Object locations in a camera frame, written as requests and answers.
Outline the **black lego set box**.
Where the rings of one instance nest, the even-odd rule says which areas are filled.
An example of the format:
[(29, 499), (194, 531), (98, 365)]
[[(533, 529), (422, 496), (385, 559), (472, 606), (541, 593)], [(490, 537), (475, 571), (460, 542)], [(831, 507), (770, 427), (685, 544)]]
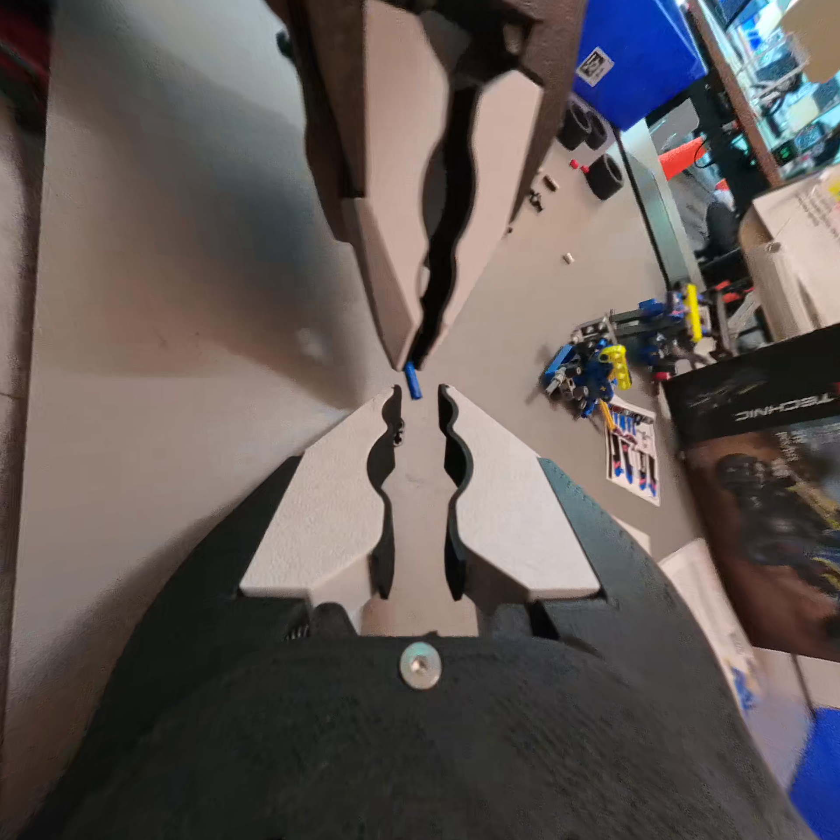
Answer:
[(756, 647), (839, 659), (839, 326), (664, 385), (711, 557)]

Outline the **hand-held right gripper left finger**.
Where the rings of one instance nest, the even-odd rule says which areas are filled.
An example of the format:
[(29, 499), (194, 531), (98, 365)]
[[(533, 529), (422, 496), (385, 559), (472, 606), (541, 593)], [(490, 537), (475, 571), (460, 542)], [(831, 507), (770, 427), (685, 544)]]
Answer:
[(384, 483), (401, 410), (394, 385), (306, 449), (239, 583), (244, 596), (335, 604), (355, 631), (369, 601), (389, 597), (395, 539)]

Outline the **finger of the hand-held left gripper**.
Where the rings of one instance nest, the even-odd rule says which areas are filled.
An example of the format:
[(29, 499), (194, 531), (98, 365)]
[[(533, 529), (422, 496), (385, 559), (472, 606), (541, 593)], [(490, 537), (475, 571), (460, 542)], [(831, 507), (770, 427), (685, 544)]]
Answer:
[(364, 186), (342, 212), (381, 344), (401, 371), (424, 320), (424, 183), (445, 132), (448, 75), (418, 16), (368, 2), (362, 22)]
[(519, 70), (481, 85), (466, 81), (450, 95), (433, 156), (443, 199), (424, 261), (428, 279), (413, 342), (418, 369), (454, 325), (508, 231), (542, 98), (541, 87)]

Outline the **blue yellow lego assembly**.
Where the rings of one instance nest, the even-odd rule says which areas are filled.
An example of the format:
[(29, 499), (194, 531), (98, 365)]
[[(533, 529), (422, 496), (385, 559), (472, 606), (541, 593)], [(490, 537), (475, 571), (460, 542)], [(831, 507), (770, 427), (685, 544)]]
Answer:
[(628, 391), (633, 377), (626, 348), (595, 339), (565, 344), (539, 383), (547, 397), (565, 403), (576, 418), (588, 419), (600, 406), (609, 407), (616, 392)]

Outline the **dark grey lego assembly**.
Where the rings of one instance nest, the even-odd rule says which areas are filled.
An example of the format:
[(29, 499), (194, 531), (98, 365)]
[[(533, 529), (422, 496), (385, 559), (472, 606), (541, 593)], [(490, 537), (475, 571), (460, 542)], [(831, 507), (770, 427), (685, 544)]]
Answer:
[(651, 298), (633, 310), (609, 311), (586, 322), (570, 340), (586, 349), (624, 347), (625, 362), (661, 384), (678, 374), (679, 362), (695, 370), (738, 355), (744, 335), (766, 338), (761, 318), (760, 300), (746, 280), (725, 280), (708, 290), (686, 283), (663, 299)]

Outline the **blue plastic bin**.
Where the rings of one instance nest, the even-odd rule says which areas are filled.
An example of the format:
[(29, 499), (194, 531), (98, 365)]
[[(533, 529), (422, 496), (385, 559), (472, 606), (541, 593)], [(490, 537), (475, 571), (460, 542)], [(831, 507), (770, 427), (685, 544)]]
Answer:
[(674, 1), (590, 1), (574, 93), (613, 127), (630, 130), (707, 74)]

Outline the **white cardboard box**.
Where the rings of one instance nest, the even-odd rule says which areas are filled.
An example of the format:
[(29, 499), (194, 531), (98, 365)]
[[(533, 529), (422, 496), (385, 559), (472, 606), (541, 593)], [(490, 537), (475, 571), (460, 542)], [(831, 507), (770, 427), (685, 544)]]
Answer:
[(838, 324), (838, 164), (756, 197), (739, 237), (772, 340)]

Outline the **dark red object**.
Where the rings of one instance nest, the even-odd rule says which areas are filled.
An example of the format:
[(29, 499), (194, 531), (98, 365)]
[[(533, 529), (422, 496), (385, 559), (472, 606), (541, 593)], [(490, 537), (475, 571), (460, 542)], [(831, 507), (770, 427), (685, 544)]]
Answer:
[(1, 96), (27, 132), (46, 131), (55, 2), (1, 2)]

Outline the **orange cone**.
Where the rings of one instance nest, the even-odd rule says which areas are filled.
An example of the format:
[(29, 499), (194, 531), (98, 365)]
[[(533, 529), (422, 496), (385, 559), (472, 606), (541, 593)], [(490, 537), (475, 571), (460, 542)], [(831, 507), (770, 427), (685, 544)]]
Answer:
[(670, 182), (699, 162), (706, 154), (707, 139), (704, 136), (698, 136), (671, 150), (664, 151), (658, 156), (658, 161), (666, 181)]

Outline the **blue container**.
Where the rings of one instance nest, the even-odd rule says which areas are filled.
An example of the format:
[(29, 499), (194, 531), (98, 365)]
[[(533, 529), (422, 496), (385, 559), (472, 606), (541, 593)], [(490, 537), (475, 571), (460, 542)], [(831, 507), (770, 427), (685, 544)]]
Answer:
[(838, 709), (816, 709), (791, 784), (791, 800), (817, 838), (839, 838)]

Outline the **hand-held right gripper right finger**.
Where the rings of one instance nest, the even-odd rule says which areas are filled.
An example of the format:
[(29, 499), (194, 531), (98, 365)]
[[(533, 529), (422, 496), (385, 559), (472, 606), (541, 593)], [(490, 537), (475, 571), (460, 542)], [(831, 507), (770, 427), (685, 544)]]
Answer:
[(539, 453), (452, 385), (437, 392), (447, 505), (444, 573), (480, 634), (572, 636), (550, 610), (588, 606), (602, 585)]

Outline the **lego sticker sheet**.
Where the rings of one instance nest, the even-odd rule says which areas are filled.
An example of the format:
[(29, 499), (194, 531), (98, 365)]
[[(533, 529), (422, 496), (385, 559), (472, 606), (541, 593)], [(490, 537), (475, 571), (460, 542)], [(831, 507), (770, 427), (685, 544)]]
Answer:
[(605, 424), (605, 476), (609, 483), (656, 508), (662, 499), (657, 414), (615, 395)]

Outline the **lego instruction booklet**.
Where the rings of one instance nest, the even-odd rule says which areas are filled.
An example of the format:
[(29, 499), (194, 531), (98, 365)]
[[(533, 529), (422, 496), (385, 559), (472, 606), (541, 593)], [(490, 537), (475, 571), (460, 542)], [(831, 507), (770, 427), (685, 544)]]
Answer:
[(706, 636), (739, 710), (763, 698), (759, 661), (728, 599), (704, 539), (694, 539), (659, 562)]

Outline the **brown wooden shelf post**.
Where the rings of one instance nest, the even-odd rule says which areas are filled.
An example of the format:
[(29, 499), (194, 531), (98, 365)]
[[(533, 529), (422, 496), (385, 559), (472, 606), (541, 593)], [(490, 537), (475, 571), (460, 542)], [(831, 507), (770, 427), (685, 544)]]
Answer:
[(784, 185), (782, 173), (763, 139), (755, 111), (741, 89), (733, 68), (721, 50), (705, 3), (688, 1), (687, 7), (700, 41), (705, 46), (710, 57), (710, 63), (714, 66), (722, 87), (727, 93), (735, 118), (749, 142), (760, 171), (765, 176), (770, 188), (782, 187)]

